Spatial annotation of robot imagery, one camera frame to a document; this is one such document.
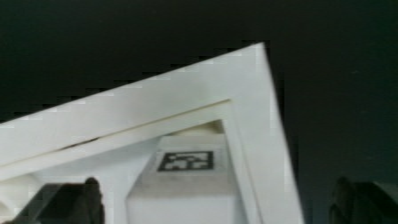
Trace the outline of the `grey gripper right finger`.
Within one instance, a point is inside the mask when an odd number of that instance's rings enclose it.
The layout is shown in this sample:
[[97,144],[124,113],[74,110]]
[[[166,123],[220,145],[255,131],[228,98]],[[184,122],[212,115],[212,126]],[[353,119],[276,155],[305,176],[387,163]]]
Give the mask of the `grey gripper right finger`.
[[398,224],[398,184],[337,179],[328,224]]

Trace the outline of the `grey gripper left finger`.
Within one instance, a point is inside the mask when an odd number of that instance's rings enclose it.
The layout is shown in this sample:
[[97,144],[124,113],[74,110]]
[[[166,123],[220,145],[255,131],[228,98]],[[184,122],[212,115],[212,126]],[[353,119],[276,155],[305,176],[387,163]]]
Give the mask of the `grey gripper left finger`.
[[49,183],[35,193],[10,224],[104,224],[99,182]]

